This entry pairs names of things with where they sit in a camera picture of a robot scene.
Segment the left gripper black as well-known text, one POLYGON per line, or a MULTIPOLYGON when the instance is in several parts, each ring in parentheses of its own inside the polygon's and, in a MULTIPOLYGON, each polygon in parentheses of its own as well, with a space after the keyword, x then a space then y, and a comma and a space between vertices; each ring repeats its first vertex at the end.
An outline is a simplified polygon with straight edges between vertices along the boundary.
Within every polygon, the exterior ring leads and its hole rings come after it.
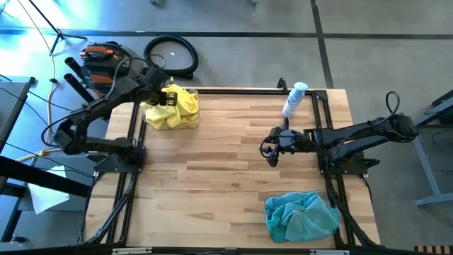
POLYGON ((147 95, 144 102, 166 103, 168 100, 169 106, 177 106, 178 99, 172 97, 171 92, 162 91, 165 83, 169 80, 169 77, 162 70, 150 67, 144 76, 144 80, 147 83, 147 95))

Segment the dark grey side table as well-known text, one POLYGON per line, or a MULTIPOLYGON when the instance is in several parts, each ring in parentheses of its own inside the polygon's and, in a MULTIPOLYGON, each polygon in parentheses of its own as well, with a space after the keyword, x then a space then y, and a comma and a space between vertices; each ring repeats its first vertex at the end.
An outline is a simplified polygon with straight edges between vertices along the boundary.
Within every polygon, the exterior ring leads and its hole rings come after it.
POLYGON ((0 154, 28 97, 30 82, 0 81, 0 154))

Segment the white blue spray bottle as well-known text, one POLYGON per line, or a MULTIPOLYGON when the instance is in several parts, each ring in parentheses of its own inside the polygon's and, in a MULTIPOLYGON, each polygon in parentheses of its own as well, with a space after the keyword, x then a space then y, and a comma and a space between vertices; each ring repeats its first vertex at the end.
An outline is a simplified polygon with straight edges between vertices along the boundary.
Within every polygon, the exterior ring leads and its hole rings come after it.
POLYGON ((282 109, 282 115, 284 117, 291 118, 295 114, 308 88, 308 85, 301 81, 294 84, 294 88, 290 91, 282 109))

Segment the white paper sheet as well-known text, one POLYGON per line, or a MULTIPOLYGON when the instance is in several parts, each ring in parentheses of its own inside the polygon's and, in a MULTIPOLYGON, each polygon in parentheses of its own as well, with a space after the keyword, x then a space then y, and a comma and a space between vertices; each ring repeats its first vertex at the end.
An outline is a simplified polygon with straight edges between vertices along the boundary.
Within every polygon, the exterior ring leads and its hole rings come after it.
POLYGON ((29 183, 28 187, 36 215, 69 200, 68 193, 44 188, 32 183, 29 183))

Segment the black tripod stand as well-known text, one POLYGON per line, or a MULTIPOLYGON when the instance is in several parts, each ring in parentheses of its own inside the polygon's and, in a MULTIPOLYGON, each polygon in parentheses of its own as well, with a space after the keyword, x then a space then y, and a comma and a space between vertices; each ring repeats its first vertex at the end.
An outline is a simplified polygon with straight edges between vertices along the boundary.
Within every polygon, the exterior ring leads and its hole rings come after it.
POLYGON ((71 35, 71 34, 65 34, 63 33, 60 29, 56 28, 50 20, 45 16, 45 14, 38 8, 38 6, 33 2, 33 0, 28 0, 30 4, 33 6, 33 8, 42 16, 42 18, 45 20, 45 22, 51 27, 51 29, 55 32, 56 38, 55 41, 50 48, 50 56, 53 56, 53 53, 55 51, 55 48, 57 46, 57 43, 62 40, 66 40, 67 38, 76 38, 76 39, 81 39, 81 40, 87 40, 87 37, 81 36, 81 35, 71 35))

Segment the black metal beam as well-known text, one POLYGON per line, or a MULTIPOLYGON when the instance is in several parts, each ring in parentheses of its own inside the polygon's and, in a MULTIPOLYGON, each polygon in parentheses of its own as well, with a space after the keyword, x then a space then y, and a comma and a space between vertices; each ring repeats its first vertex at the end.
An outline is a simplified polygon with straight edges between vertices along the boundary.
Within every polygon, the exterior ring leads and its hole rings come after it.
POLYGON ((0 176, 17 179, 44 188, 85 198, 88 197, 88 193, 91 189, 91 187, 86 184, 72 181, 71 179, 47 171, 42 171, 33 166, 28 166, 3 156, 0 156, 0 176))

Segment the silver metal bracket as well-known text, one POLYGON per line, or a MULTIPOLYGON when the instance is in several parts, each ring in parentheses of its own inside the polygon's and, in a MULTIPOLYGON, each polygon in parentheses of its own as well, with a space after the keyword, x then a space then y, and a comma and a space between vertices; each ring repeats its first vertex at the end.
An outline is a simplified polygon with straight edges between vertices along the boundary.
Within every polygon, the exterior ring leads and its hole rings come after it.
POLYGON ((310 255, 350 255, 350 251, 339 249, 310 249, 310 255))
POLYGON ((113 249, 111 255, 147 255, 152 252, 150 247, 125 247, 113 249))

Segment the orange black shop vacuum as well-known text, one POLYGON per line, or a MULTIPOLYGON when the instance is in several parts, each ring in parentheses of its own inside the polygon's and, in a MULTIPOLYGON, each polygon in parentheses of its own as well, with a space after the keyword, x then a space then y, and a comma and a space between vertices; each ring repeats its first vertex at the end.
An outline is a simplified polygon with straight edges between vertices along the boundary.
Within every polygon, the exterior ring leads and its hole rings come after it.
POLYGON ((98 97, 109 92, 113 78, 138 77, 148 70, 134 50, 115 41, 91 42, 79 55, 84 82, 98 97))

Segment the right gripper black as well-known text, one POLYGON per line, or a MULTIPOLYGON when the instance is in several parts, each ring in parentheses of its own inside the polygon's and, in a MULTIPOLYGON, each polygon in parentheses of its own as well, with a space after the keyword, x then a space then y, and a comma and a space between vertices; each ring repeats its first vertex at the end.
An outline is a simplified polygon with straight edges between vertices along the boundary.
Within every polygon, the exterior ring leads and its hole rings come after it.
POLYGON ((289 119, 284 117, 283 119, 283 125, 282 128, 275 127, 270 131, 270 134, 268 135, 268 143, 270 146, 268 147, 268 155, 267 155, 267 163, 271 167, 276 167, 279 159, 279 154, 280 153, 285 153, 285 152, 306 152, 306 148, 308 145, 307 142, 307 137, 306 135, 303 135, 300 132, 297 132, 293 130, 296 133, 296 141, 294 143, 294 146, 291 149, 283 149, 279 146, 278 142, 278 135, 283 131, 283 130, 288 130, 289 129, 289 119))

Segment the yellow cloth pile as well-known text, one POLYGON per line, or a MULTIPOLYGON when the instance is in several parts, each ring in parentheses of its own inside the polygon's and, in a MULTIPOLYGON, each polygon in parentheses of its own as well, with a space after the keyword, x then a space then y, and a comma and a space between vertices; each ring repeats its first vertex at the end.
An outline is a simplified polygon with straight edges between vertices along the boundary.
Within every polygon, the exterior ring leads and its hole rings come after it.
POLYGON ((152 106, 141 103, 144 121, 155 130, 196 128, 199 125, 198 91, 186 90, 176 84, 171 84, 162 91, 177 94, 176 106, 152 106))

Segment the dark grey flat case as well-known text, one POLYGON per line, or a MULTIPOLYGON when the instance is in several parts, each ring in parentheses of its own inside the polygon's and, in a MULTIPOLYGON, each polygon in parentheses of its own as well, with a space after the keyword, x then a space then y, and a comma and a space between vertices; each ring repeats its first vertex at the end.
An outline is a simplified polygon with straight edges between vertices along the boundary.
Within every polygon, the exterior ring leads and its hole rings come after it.
MULTIPOLYGON (((50 161, 49 159, 38 158, 35 162, 35 167, 40 169, 51 169, 54 166, 59 166, 62 164, 65 166, 70 166, 71 168, 77 169, 87 174, 88 177, 74 173, 71 171, 71 169, 65 168, 66 176, 68 179, 86 184, 87 186, 91 185, 92 177, 94 174, 93 167, 95 165, 93 161, 85 157, 57 157, 55 158, 55 161, 58 162, 58 164, 50 161)), ((50 211, 83 211, 85 203, 86 198, 69 194, 69 200, 51 207, 50 211)), ((18 209, 33 211, 33 202, 29 188, 27 188, 26 192, 24 193, 18 209)))

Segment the black vacuum extension tube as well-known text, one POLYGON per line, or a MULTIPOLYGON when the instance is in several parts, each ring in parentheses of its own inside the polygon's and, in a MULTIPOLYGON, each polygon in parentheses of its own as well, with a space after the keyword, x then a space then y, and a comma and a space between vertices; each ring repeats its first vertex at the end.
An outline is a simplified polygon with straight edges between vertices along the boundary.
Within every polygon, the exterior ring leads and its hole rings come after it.
POLYGON ((82 97, 87 103, 95 101, 94 97, 82 86, 82 84, 70 73, 64 75, 65 81, 82 97))
POLYGON ((67 57, 64 63, 78 76, 78 78, 85 80, 81 71, 81 66, 73 57, 67 57))

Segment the grey metal table stand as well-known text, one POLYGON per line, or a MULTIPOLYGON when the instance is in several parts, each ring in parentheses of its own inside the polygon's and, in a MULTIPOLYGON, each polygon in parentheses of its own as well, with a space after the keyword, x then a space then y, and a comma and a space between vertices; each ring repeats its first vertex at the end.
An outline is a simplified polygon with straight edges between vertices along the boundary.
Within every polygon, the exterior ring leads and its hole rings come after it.
MULTIPOLYGON (((420 117, 417 117, 413 123, 417 128, 446 128, 447 124, 431 125, 430 123, 449 110, 453 110, 453 89, 434 100, 431 103, 431 108, 426 110, 420 117)), ((440 191, 435 175, 428 161, 428 155, 425 153, 420 139, 418 137, 415 138, 413 144, 432 190, 432 195, 416 199, 415 205, 420 207, 424 205, 453 202, 453 192, 442 193, 440 191)))

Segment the teal cloth pile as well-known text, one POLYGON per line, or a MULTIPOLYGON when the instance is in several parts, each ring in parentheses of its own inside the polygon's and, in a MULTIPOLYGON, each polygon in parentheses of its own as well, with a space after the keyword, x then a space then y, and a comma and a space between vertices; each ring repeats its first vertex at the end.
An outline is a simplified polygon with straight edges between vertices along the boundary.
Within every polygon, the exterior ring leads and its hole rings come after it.
POLYGON ((320 190, 316 190, 316 192, 319 193, 319 195, 331 206, 333 207, 329 202, 328 202, 328 199, 327 199, 327 193, 325 191, 320 191, 320 190))

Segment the black aluminium table frame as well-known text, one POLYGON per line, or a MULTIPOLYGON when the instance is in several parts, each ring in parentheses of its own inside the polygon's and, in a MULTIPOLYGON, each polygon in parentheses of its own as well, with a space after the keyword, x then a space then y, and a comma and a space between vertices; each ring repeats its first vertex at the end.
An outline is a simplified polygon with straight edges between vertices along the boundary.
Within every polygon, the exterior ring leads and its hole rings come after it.
POLYGON ((107 136, 133 137, 145 148, 137 174, 106 173, 95 184, 84 244, 76 255, 150 247, 150 255, 310 254, 310 249, 377 255, 377 233, 366 186, 355 176, 323 176, 316 154, 283 154, 272 168, 259 144, 282 122, 282 88, 201 88, 199 125, 157 131, 139 106, 112 112, 107 136), (352 225, 310 242, 274 242, 265 226, 270 196, 334 188, 371 239, 361 244, 352 225))

